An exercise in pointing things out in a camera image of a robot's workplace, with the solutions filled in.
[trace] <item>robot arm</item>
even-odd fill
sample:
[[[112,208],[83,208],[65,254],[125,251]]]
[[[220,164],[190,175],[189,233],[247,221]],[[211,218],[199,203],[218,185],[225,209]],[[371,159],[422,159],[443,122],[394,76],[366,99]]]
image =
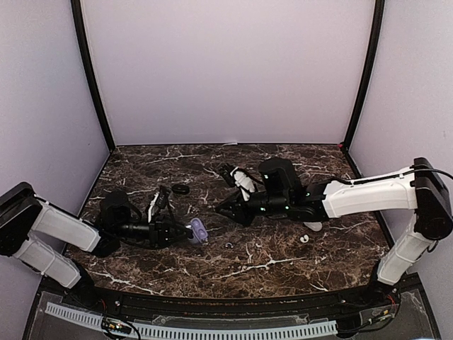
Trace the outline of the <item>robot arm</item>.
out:
[[[376,300],[391,291],[428,247],[453,230],[448,189],[431,170],[430,163],[419,158],[412,167],[383,176],[333,178],[303,186],[289,160],[273,158],[258,167],[265,191],[253,192],[247,200],[233,194],[216,211],[245,226],[264,215],[300,221],[318,231],[322,222],[348,214],[415,210],[403,235],[374,268],[367,299]]]
[[[0,197],[0,255],[20,259],[42,275],[55,279],[65,288],[76,288],[90,282],[85,270],[73,261],[55,252],[39,239],[36,232],[104,257],[120,247],[123,237],[149,240],[150,249],[164,248],[181,239],[198,244],[207,241],[201,221],[193,219],[189,225],[176,222],[171,215],[159,213],[168,204],[166,188],[156,194],[155,204],[147,222],[141,222],[141,213],[129,203],[127,194],[115,191],[101,202],[101,213],[96,227],[37,197],[32,186],[20,183]],[[139,216],[132,218],[132,211]]]
[[[41,241],[43,232],[93,251],[101,239],[89,223],[37,198],[28,183],[20,183],[0,198],[0,254],[13,256],[48,275],[65,288],[80,280],[77,266]]]

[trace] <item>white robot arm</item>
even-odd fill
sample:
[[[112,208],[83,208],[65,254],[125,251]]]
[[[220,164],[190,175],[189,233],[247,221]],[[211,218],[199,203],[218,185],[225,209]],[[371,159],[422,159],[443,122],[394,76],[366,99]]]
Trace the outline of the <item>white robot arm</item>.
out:
[[[249,190],[247,199],[233,194],[216,211],[242,225],[250,225],[256,215],[279,216],[319,231],[323,221],[353,213],[414,210],[404,233],[375,266],[369,283],[370,300],[391,291],[408,268],[453,229],[449,192],[435,173],[442,171],[433,169],[424,158],[415,159],[412,167],[382,176],[350,181],[332,178],[308,186],[300,184],[287,159],[268,159],[258,171],[265,191]]]

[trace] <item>black cable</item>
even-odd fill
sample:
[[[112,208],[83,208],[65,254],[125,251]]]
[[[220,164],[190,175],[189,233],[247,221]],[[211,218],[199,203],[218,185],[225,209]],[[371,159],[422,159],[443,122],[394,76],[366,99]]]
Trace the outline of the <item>black cable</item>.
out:
[[[385,317],[382,316],[382,315],[377,315],[376,317],[373,317],[371,319],[368,319],[367,320],[367,323],[365,324],[361,324],[360,326],[358,327],[355,327],[355,328],[352,328],[352,329],[339,329],[338,330],[338,333],[343,333],[343,334],[348,334],[348,333],[370,333],[370,332],[376,332],[376,331],[379,331],[385,327],[387,327],[389,324],[391,324],[391,322],[396,319],[396,316],[398,315],[399,313],[399,310],[400,310],[400,307],[401,307],[401,291],[400,291],[400,283],[398,283],[398,287],[397,287],[397,293],[398,293],[398,307],[396,308],[396,311],[395,311],[395,315],[393,316],[389,316],[389,321],[386,322],[385,324],[381,325],[380,327],[377,327],[377,328],[372,328],[372,329],[364,329],[365,327],[368,327],[368,326],[371,326],[374,324],[374,322],[378,319],[381,319],[382,317]]]
[[[449,174],[446,171],[439,170],[439,169],[413,169],[413,170],[405,172],[403,175],[409,175],[414,172],[436,172],[438,174],[442,174],[442,175],[448,177],[449,179],[453,180],[453,175]]]
[[[438,173],[438,174],[442,174],[442,175],[448,177],[449,179],[453,180],[453,175],[449,174],[446,171],[439,170],[439,169],[412,169],[412,170],[403,172],[402,174],[394,174],[394,175],[376,177],[376,178],[371,178],[371,179],[362,179],[362,180],[353,179],[353,180],[350,180],[350,181],[347,181],[347,180],[342,179],[340,177],[334,176],[334,177],[331,178],[331,180],[351,186],[351,185],[356,185],[356,184],[366,184],[366,183],[371,183],[371,182],[384,181],[386,179],[395,179],[396,177],[406,176],[406,175],[409,175],[409,174],[414,174],[415,172],[435,172],[435,173]]]
[[[133,325],[133,323],[127,321],[127,320],[122,320],[120,319],[117,315],[112,315],[112,314],[109,314],[107,312],[99,312],[98,310],[95,310],[93,309],[92,307],[88,307],[87,305],[85,305],[82,301],[80,301],[80,299],[78,297],[76,297],[74,294],[71,294],[69,292],[66,292],[67,295],[69,295],[72,300],[74,300],[75,302],[77,302],[78,304],[80,304],[80,306],[82,306],[83,308],[85,308],[86,310],[90,310],[92,312],[95,312],[95,313],[100,313],[102,314],[104,317],[110,317],[112,319],[115,319],[115,320],[120,320],[121,322],[124,322],[125,324],[127,324],[128,326],[130,326],[134,332],[137,334],[137,338],[138,340],[142,340],[142,335],[140,334],[139,330],[136,328],[136,326]]]
[[[385,327],[389,326],[391,324],[391,322],[396,319],[396,317],[398,316],[399,310],[401,309],[401,303],[402,303],[400,283],[398,283],[398,300],[399,300],[399,304],[398,304],[398,307],[396,308],[395,315],[393,317],[391,317],[390,320],[386,324],[383,324],[382,326],[373,328],[373,329],[364,329],[364,330],[360,331],[359,333],[370,333],[370,332],[380,331],[381,329],[384,329]]]
[[[436,249],[437,245],[439,244],[439,240],[437,240],[435,243],[434,243],[434,246],[432,248],[427,248],[426,249],[426,252],[428,253],[432,253],[434,251],[434,249]]]

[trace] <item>white plastic piece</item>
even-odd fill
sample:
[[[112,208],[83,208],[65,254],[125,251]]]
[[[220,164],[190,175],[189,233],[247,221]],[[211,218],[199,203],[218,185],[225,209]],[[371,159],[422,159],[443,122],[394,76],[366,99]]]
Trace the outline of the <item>white plastic piece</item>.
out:
[[[435,241],[426,239],[422,234],[414,231],[416,220],[417,217],[414,214],[404,233],[389,253],[379,262],[378,281],[387,285],[394,285],[404,272],[420,258],[423,252],[435,243]]]
[[[319,232],[323,229],[322,222],[304,222],[304,226],[310,228],[314,232]]]
[[[39,270],[42,275],[53,278],[63,287],[74,287],[81,277],[74,262],[58,254],[33,233],[29,233],[28,237],[13,256]]]
[[[92,312],[76,310],[68,306],[58,305],[48,302],[45,310],[46,314],[53,315],[59,319],[66,320],[73,324],[78,324],[89,329],[102,331],[102,316]],[[264,329],[187,329],[154,326],[141,322],[133,322],[142,339],[210,339],[210,340],[265,340],[265,339],[285,339],[300,340],[314,339],[321,336],[335,335],[337,331],[336,321],[317,322],[314,324],[303,324],[291,327],[276,327]],[[123,335],[114,330],[112,334]],[[137,339],[137,334],[132,330],[127,336],[128,339]]]
[[[31,230],[61,239],[84,251],[93,251],[101,239],[96,229],[90,227],[83,220],[52,207],[47,202],[41,203],[41,205],[42,210]]]
[[[304,235],[300,238],[300,242],[307,243],[310,240],[309,235]]]
[[[154,214],[157,211],[156,201],[157,201],[158,197],[159,197],[159,193],[155,193],[153,200],[149,204],[149,208],[148,208],[148,223],[151,223],[151,220],[152,220]]]
[[[411,169],[404,168],[390,174],[361,178],[356,181],[402,174],[409,170]],[[409,174],[365,184],[354,184],[354,180],[350,181],[350,185],[332,181],[324,190],[326,198],[323,200],[323,206],[330,218],[364,211],[416,209],[417,198],[415,189],[411,186],[411,181],[414,179],[415,175]]]
[[[250,177],[245,175],[244,172],[238,170],[237,167],[234,168],[230,175],[234,177],[234,180],[236,181],[235,183],[236,186],[241,189],[243,200],[247,201],[250,198],[250,195],[247,193],[247,191],[244,190],[244,188],[247,189],[249,192],[254,193],[255,186],[253,185],[253,181],[251,180]]]

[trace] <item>black frame edge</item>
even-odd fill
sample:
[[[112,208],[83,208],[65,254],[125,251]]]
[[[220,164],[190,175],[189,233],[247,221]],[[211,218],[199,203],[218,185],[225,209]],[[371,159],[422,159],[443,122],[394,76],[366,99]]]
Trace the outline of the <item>black frame edge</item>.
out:
[[[93,63],[91,61],[88,40],[86,39],[86,31],[84,25],[84,17],[80,0],[71,0],[72,16],[74,18],[74,27],[76,29],[77,41],[79,42],[80,55],[84,64],[85,76],[90,88],[91,98],[93,99],[96,115],[98,116],[99,124],[104,135],[105,143],[108,149],[115,149],[115,141],[113,140],[112,132],[108,126],[107,116],[105,115],[104,107],[99,93],[98,83],[94,75]]]
[[[350,168],[352,169],[352,172],[354,173],[354,176],[358,179],[362,178],[363,175],[360,172],[359,168],[357,167],[357,164],[355,163],[354,159],[351,157],[348,149],[342,146],[340,150],[345,156],[346,161],[348,162]],[[376,218],[377,222],[379,223],[379,226],[381,227],[382,233],[384,234],[387,244],[389,245],[390,248],[392,248],[395,245],[395,241],[394,238],[391,236],[389,226],[385,222],[384,216],[380,211],[374,211],[373,215]]]
[[[374,59],[376,57],[377,46],[379,42],[379,34],[381,33],[382,18],[384,17],[384,5],[385,0],[376,0],[374,5],[373,22],[371,26],[371,32],[369,34],[367,56],[365,57],[362,78],[360,80],[359,90],[355,99],[348,130],[346,131],[344,142],[341,143],[347,150],[349,150],[352,144],[352,140],[354,139],[354,134],[357,130],[360,115],[363,109],[363,104],[367,95],[369,80],[371,79]]]

